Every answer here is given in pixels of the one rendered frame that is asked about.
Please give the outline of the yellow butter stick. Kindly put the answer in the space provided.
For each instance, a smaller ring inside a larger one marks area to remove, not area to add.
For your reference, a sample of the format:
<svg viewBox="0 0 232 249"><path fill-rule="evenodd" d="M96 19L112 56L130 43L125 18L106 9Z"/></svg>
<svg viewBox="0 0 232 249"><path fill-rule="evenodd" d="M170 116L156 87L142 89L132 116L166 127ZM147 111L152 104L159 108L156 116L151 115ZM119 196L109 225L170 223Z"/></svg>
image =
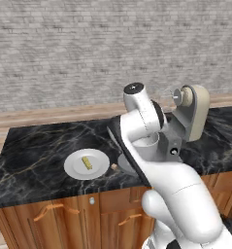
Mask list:
<svg viewBox="0 0 232 249"><path fill-rule="evenodd" d="M87 170L92 169L92 164L90 163L88 157L82 157L82 162L83 162L84 166L87 168Z"/></svg>

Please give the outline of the beige and grey stand mixer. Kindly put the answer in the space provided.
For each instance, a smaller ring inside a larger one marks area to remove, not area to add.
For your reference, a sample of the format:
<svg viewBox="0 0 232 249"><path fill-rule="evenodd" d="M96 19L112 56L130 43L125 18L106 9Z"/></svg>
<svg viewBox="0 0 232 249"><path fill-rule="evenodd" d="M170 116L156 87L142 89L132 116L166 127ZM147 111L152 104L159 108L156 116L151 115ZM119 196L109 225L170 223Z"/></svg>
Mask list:
<svg viewBox="0 0 232 249"><path fill-rule="evenodd" d="M142 83L129 84L123 90L127 113L122 117L129 140L143 160L182 162L182 144L202 135L210 108L208 91L199 85L183 86L175 89L173 99L176 109L167 122L162 108L149 99Z"/></svg>

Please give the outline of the white round plate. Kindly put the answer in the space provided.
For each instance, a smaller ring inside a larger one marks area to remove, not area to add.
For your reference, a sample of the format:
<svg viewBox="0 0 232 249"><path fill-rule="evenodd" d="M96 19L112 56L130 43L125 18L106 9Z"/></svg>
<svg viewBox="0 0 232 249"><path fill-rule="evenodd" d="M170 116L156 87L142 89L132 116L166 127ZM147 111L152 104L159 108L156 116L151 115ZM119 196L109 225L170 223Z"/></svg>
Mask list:
<svg viewBox="0 0 232 249"><path fill-rule="evenodd" d="M92 169L87 170L82 162L82 157L88 157L92 164ZM104 173L110 167L110 160L108 156L95 149L81 149L72 153L64 161L65 172L74 179L77 180L93 180Z"/></svg>

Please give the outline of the wooden cupboard door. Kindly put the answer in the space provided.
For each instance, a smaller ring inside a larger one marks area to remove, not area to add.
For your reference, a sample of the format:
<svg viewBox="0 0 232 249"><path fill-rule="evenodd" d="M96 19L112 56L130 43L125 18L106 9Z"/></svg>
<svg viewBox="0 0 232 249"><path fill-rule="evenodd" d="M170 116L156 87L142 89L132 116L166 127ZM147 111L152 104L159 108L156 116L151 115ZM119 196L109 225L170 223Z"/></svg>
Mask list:
<svg viewBox="0 0 232 249"><path fill-rule="evenodd" d="M219 212L232 219L232 171L202 176Z"/></svg>
<svg viewBox="0 0 232 249"><path fill-rule="evenodd" d="M142 208L147 187L132 187L100 194L102 249L141 249L153 231L154 219ZM134 214L142 214L123 226L118 224Z"/></svg>
<svg viewBox="0 0 232 249"><path fill-rule="evenodd" d="M80 213L57 208L34 222L43 207L57 203ZM0 231L9 249L87 249L83 208L77 196L0 208Z"/></svg>

